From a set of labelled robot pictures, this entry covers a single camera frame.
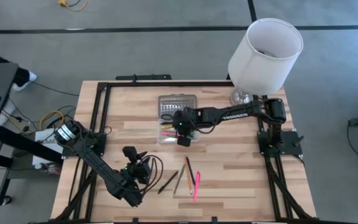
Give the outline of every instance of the wooden table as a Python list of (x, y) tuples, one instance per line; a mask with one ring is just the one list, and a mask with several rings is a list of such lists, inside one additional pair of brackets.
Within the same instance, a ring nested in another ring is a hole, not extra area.
[[(75, 119), (89, 127), (96, 94), (97, 81), (83, 82)], [(135, 146), (138, 152), (148, 151), (164, 162), (163, 178), (137, 208), (125, 200), (111, 196), (98, 177), (92, 212), (92, 222), (131, 222), (138, 217), (143, 222), (162, 221), (219, 221), (274, 220), (269, 183), (264, 158), (259, 154), (255, 118), (235, 119), (216, 126), (211, 134), (202, 134), (190, 147), (157, 142), (157, 99), (160, 95), (194, 94), (198, 107), (230, 106), (229, 95), (233, 87), (114, 87), (109, 100), (106, 125), (112, 127), (108, 135), (103, 159), (113, 168), (122, 169), (127, 158), (124, 146)], [(284, 89), (271, 98), (285, 102), (287, 122), (283, 129), (293, 128)], [(176, 196), (173, 188), (178, 176), (160, 194), (157, 190), (176, 171), (184, 157), (191, 161), (193, 172), (201, 174), (197, 202), (188, 190), (186, 175), (182, 177)], [(282, 156), (283, 168), (289, 191), (310, 215), (315, 215), (308, 181), (303, 164), (293, 156)], [(66, 159), (63, 165), (51, 218), (67, 206), (77, 158)], [(285, 216), (282, 195), (278, 191), (281, 214)], [(81, 215), (85, 216), (86, 200), (83, 199)]]

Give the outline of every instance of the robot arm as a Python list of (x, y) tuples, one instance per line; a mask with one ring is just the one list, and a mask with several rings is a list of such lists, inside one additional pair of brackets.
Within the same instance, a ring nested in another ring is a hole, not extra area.
[[(145, 190), (151, 184), (149, 183), (151, 170), (148, 165), (150, 156), (144, 157), (147, 152), (138, 154), (135, 147), (124, 147), (122, 151), (129, 158), (130, 163), (118, 171), (109, 167), (94, 151), (94, 148), (104, 145), (106, 139), (104, 133), (93, 133), (81, 123), (69, 121), (55, 132), (55, 139), (60, 146), (69, 148), (83, 159), (104, 180), (112, 196), (119, 200), (124, 198), (132, 207), (142, 202)], [(145, 184), (146, 187), (139, 189), (135, 180)]]
[[(253, 116), (260, 118), (269, 125), (269, 139), (273, 146), (280, 147), (281, 125), (287, 120), (285, 107), (281, 99), (269, 99), (266, 101), (251, 101), (243, 105), (227, 108), (185, 108), (173, 115), (172, 126), (178, 132), (178, 144), (189, 146), (191, 139), (188, 136), (193, 131), (209, 134), (214, 127), (223, 121)], [(208, 132), (200, 129), (212, 128)]]

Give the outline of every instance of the pink highlighter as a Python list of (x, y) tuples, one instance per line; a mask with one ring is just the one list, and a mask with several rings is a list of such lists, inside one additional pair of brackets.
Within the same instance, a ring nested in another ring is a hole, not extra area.
[(197, 201), (197, 193), (198, 193), (198, 186), (200, 185), (200, 173), (197, 172), (197, 176), (196, 176), (196, 186), (194, 189), (194, 201)]

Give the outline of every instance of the shoe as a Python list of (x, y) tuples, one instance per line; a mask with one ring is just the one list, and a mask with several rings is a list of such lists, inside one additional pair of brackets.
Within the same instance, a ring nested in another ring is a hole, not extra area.
[(4, 125), (7, 121), (7, 117), (13, 114), (16, 107), (13, 105), (11, 100), (7, 100), (3, 110), (0, 113), (0, 126)]
[(34, 73), (30, 72), (30, 71), (29, 71), (29, 76), (30, 76), (30, 79), (29, 79), (28, 82), (26, 82), (26, 83), (23, 84), (22, 86), (18, 86), (18, 85), (16, 85), (16, 83), (13, 83), (12, 89), (13, 89), (14, 91), (22, 91), (22, 90), (24, 90), (24, 88), (25, 88), (30, 82), (33, 82), (33, 81), (35, 81), (35, 80), (37, 79), (37, 76), (36, 76)]

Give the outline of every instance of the white lampshade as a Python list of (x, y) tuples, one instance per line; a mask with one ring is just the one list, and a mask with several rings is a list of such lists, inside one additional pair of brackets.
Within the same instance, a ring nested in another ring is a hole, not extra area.
[(275, 93), (302, 48), (302, 36), (291, 24), (280, 19), (259, 19), (249, 26), (229, 61), (230, 78), (236, 88), (247, 93)]

